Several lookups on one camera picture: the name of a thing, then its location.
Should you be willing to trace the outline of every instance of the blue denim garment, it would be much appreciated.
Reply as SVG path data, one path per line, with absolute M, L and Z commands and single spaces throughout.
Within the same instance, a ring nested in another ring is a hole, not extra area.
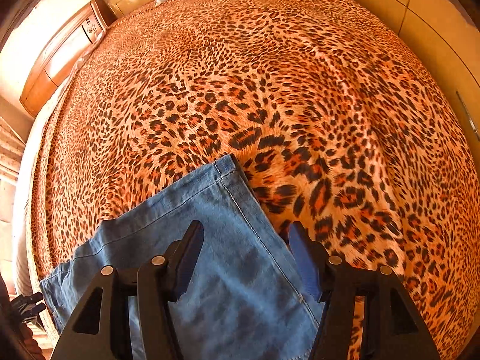
M 291 253 L 231 155 L 102 222 L 71 261 L 40 282 L 59 332 L 103 266 L 138 268 L 180 239 L 194 219 L 203 223 L 205 241 L 188 291 L 170 303 L 185 360 L 307 359 L 323 304 L 304 293 Z M 134 299 L 132 347 L 141 359 Z

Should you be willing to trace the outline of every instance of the cabinet handle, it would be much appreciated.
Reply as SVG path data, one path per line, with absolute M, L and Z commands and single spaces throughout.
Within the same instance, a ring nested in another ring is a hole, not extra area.
M 470 116 L 470 112 L 469 112 L 469 110 L 467 109 L 467 106 L 466 106 L 465 103 L 463 102 L 463 99 L 462 99 L 462 97 L 460 96 L 460 93 L 458 93 L 458 91 L 457 91 L 457 96 L 458 96 L 458 99 L 460 100 L 460 103 L 462 103 L 463 109 L 464 109 L 464 111 L 465 111 L 465 113 L 466 113 L 466 117 L 469 118 L 470 126 L 472 127 L 473 132 L 474 132 L 475 135 L 477 136 L 477 139 L 480 140 L 480 134 L 479 134 L 479 131 L 477 130 L 477 126 L 475 126 L 475 123 L 474 123 L 472 117 Z

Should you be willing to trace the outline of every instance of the striped curtain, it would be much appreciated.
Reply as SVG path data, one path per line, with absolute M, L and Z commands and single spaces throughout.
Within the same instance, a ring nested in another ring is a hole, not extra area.
M 16 185 L 25 144 L 0 116 L 0 179 Z

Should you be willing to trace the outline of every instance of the leopard print bedsheet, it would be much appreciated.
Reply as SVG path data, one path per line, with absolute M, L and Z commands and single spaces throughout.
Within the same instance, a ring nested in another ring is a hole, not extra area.
M 458 354 L 480 288 L 473 160 L 430 74 L 353 0 L 170 0 L 116 22 L 44 131 L 38 279 L 227 153 L 282 237 L 301 220 L 330 254 L 388 264 L 442 359 Z

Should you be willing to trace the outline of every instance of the headboard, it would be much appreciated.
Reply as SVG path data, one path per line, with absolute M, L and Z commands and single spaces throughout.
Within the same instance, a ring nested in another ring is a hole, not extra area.
M 30 70 L 20 96 L 20 103 L 31 116 L 37 116 L 82 52 L 115 20 L 104 0 L 91 0 L 49 40 Z
M 49 40 L 23 86 L 20 103 L 35 117 L 68 77 L 78 57 L 119 17 L 154 0 L 91 0 Z

